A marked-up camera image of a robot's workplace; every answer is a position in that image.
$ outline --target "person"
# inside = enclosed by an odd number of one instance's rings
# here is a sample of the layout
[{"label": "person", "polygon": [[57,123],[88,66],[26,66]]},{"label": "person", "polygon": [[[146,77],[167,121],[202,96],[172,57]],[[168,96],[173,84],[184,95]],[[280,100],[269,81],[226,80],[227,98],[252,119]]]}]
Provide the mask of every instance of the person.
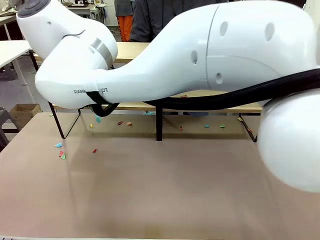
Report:
[{"label": "person", "polygon": [[132,27],[133,2],[130,0],[115,0],[115,15],[118,19],[122,42],[128,42]]},{"label": "person", "polygon": [[175,16],[197,7],[227,2],[227,0],[135,0],[130,42],[150,43]]}]

